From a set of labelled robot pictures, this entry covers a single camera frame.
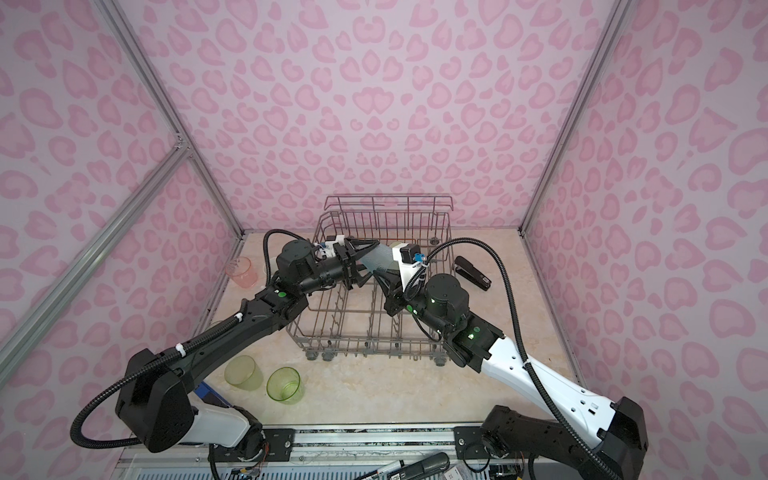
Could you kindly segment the green transparent glass cup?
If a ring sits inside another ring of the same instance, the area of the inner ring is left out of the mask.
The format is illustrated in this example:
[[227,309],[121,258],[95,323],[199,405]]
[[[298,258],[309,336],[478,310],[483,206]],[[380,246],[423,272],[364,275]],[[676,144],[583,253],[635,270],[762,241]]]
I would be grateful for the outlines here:
[[303,398],[304,382],[295,368],[281,367],[268,378],[266,392],[273,401],[293,405]]

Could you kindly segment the teal plastic cup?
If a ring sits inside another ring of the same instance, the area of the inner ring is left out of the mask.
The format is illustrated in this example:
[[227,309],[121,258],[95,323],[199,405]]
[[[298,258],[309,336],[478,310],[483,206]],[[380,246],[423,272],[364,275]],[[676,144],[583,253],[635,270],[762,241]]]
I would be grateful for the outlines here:
[[394,258],[393,249],[386,244],[379,244],[366,253],[360,262],[369,272],[377,270],[399,270],[398,261]]

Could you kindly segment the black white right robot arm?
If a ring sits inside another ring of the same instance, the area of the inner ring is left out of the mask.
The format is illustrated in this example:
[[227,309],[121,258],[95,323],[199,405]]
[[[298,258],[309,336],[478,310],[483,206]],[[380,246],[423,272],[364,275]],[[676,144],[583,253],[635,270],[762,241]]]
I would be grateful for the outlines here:
[[551,414],[529,417],[497,405],[484,420],[481,443],[491,458],[521,453],[574,469],[583,479],[636,479],[649,441],[642,407],[582,387],[530,356],[521,333],[505,335],[470,308],[450,274],[429,275],[438,255],[416,245],[377,246],[362,263],[385,292],[389,313],[406,310],[435,331],[451,361],[493,378]]

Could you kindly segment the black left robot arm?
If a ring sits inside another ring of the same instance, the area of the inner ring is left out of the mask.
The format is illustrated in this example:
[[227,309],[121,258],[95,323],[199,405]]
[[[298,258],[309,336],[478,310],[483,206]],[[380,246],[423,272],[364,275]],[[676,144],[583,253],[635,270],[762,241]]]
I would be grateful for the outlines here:
[[[178,444],[208,444],[229,449],[242,460],[263,456],[262,424],[246,409],[216,406],[196,397],[199,385],[217,368],[256,341],[292,323],[317,291],[337,285],[362,286],[362,259],[377,240],[342,237],[315,244],[291,233],[274,261],[268,261],[266,285],[219,324],[159,353],[143,349],[129,360],[122,379],[107,387],[75,416],[72,442],[91,450],[142,445],[152,453]],[[97,440],[86,436],[87,418],[109,397],[129,428],[129,438]]]

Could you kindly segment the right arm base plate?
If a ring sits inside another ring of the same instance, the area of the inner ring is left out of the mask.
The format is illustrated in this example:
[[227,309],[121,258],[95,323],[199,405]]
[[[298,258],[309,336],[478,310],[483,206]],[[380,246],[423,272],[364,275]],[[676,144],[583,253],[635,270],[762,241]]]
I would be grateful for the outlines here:
[[485,462],[494,459],[489,449],[489,433],[480,426],[456,426],[452,429],[455,453],[459,460]]

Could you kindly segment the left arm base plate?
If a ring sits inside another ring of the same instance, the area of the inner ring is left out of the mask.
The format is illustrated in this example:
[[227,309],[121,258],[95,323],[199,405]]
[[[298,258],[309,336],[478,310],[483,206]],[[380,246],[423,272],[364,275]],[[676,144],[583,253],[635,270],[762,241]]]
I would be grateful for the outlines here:
[[295,436],[295,429],[266,428],[256,434],[248,434],[235,447],[215,445],[212,458],[215,462],[228,463],[288,462]]

